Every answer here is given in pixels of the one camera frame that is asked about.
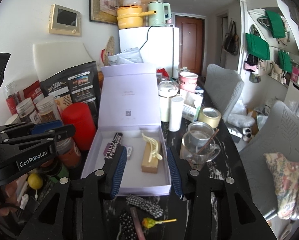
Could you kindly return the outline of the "person left hand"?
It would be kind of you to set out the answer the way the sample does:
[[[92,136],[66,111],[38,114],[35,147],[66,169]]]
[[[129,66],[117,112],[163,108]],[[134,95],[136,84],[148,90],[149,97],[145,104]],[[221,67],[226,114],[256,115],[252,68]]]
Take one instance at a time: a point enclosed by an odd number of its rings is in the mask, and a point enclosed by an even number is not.
[[[0,186],[0,217],[7,216],[9,213],[15,213],[18,210],[17,201],[17,180]]]

